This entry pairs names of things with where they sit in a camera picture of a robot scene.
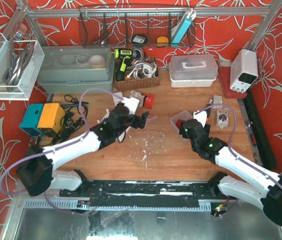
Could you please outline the white peg board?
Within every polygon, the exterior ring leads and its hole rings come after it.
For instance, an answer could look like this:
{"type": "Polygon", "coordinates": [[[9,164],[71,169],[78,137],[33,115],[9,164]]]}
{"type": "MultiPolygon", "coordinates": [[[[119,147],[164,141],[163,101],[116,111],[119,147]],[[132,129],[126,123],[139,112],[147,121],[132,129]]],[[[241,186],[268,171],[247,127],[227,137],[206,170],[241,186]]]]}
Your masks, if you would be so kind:
{"type": "Polygon", "coordinates": [[[106,113],[101,120],[97,120],[97,124],[113,125],[114,124],[114,109],[106,109],[106,113]]]}

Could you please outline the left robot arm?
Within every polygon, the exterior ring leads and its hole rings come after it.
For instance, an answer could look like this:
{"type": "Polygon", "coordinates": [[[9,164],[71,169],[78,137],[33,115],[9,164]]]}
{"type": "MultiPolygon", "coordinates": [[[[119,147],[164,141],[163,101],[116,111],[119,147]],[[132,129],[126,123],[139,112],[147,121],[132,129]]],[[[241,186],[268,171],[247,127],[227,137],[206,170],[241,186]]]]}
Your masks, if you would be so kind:
{"type": "Polygon", "coordinates": [[[144,112],[137,116],[125,104],[119,103],[87,133],[53,146],[30,147],[16,173],[32,197],[52,189],[59,176],[67,177],[67,180],[62,181],[58,188],[75,191],[82,184],[82,178],[77,172],[61,172],[58,168],[77,157],[123,142],[129,128],[145,127],[148,115],[144,112]]]}

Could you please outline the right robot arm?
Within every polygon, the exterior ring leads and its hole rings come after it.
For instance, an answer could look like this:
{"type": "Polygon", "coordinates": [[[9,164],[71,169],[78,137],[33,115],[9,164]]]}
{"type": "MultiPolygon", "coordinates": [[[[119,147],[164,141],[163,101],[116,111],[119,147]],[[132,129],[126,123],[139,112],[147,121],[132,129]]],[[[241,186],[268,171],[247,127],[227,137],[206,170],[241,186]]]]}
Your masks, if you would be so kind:
{"type": "Polygon", "coordinates": [[[196,119],[184,120],[180,124],[180,134],[190,140],[192,150],[202,159],[241,178],[237,180],[223,172],[216,173],[209,180],[213,193],[249,203],[282,227],[282,175],[244,158],[230,149],[226,142],[209,137],[209,127],[196,119]]]}

